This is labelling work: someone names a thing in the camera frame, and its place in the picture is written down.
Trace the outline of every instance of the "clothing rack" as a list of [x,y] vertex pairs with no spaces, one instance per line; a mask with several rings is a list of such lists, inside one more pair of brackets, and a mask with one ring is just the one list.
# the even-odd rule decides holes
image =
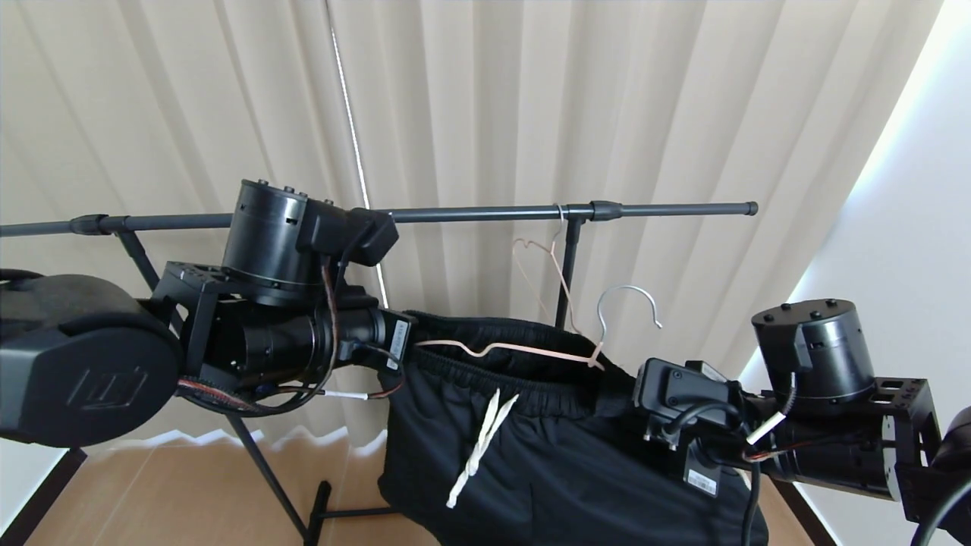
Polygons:
[[[573,269],[580,244],[581,228],[585,222],[606,222],[629,217],[661,216],[714,216],[744,215],[754,216],[758,212],[755,202],[711,203],[687,205],[621,205],[612,201],[590,201],[586,204],[516,206],[516,207],[450,207],[424,209],[381,210],[394,217],[395,223],[438,223],[438,222],[509,222],[535,220],[564,220],[566,245],[563,251],[563,280],[556,305],[555,326],[563,328],[567,311],[567,290],[573,281]],[[64,222],[36,222],[0,225],[0,237],[21,237],[28,235],[53,235],[75,233],[79,235],[115,235],[125,251],[135,262],[142,278],[152,290],[158,285],[158,272],[151,265],[145,246],[138,238],[138,231],[157,231],[169,229],[210,229],[227,228],[232,214],[166,215],[166,216],[108,216],[85,215]],[[314,507],[305,524],[280,485],[273,469],[259,451],[249,430],[239,417],[227,416],[230,426],[239,436],[243,447],[250,454],[273,494],[277,497],[286,515],[297,528],[305,546],[317,546],[323,522],[329,518],[348,518],[394,514],[397,510],[390,507],[366,508],[358,510],[327,511],[331,487],[327,481],[320,482]]]

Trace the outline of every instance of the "curtain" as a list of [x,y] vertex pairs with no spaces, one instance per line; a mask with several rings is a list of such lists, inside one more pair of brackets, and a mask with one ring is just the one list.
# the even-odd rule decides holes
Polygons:
[[[348,208],[753,200],[752,218],[588,223],[574,280],[576,324],[594,339],[607,287],[657,300],[661,330],[633,292],[605,303],[605,352],[628,371],[648,357],[703,358],[734,375],[754,349],[749,317],[802,275],[939,7],[3,2],[0,221],[224,212],[243,178]],[[511,249],[518,237],[549,244],[558,224],[401,225],[382,268],[388,304],[546,321]],[[160,269],[219,263],[225,236],[143,239]],[[549,259],[517,256],[552,312]],[[0,259],[148,295],[111,237],[3,239]],[[381,292],[377,271],[352,274]],[[334,381],[376,385],[356,369]],[[250,425],[271,439],[346,426],[360,444],[385,412],[324,399]],[[131,437],[221,427],[174,400]]]

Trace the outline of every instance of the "drawstring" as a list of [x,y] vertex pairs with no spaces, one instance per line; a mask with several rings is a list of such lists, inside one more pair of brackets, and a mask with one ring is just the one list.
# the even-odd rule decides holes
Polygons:
[[465,463],[465,468],[462,469],[462,473],[458,475],[458,479],[455,480],[455,485],[452,486],[452,490],[449,492],[449,501],[445,503],[449,508],[455,508],[455,503],[458,502],[458,495],[462,493],[462,488],[465,487],[469,478],[476,475],[476,472],[479,470],[479,461],[486,454],[488,444],[492,441],[492,436],[495,435],[495,431],[499,429],[502,422],[506,420],[506,416],[509,415],[510,410],[513,409],[513,404],[516,403],[518,398],[519,395],[516,394],[500,408],[499,390],[495,390],[495,394],[488,402],[488,409],[485,410],[483,426],[479,430],[479,441],[472,448],[472,455],[469,456],[469,460]]

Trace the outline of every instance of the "silver hanger hook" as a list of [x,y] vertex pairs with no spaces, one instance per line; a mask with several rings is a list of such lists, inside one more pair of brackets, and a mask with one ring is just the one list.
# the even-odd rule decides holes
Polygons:
[[597,317],[600,318],[600,327],[602,328],[602,332],[603,332],[600,334],[601,343],[603,343],[604,339],[607,338],[607,321],[604,320],[604,314],[602,309],[603,303],[604,303],[604,297],[606,297],[607,294],[609,294],[614,290],[623,290],[623,289],[634,290],[643,294],[651,303],[651,314],[654,318],[654,325],[657,326],[657,329],[661,329],[664,327],[661,325],[661,323],[657,321],[657,302],[654,301],[653,296],[650,295],[647,290],[644,290],[641,287],[635,287],[634,285],[620,285],[617,287],[610,287],[604,290],[604,292],[600,294],[600,299],[597,300]]
[[552,239],[555,242],[559,234],[563,232],[563,226],[566,225],[566,216],[563,214],[563,207],[559,203],[553,203],[553,205],[556,205],[556,210],[559,211],[559,229],[552,235]]

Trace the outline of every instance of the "black fabric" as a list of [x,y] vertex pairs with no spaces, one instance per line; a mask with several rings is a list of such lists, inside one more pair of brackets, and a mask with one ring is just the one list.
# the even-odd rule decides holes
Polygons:
[[[588,356],[583,336],[510,319],[409,312],[413,340],[492,342]],[[630,402],[634,378],[606,357],[583,363],[493,349],[411,347],[405,388],[391,396],[385,473],[390,505],[445,545],[737,545],[749,490],[734,470],[718,498],[669,477],[669,452],[644,441]],[[397,379],[386,378],[386,387]],[[475,445],[489,399],[519,400],[454,509],[449,491]],[[752,544],[767,544],[759,512]]]

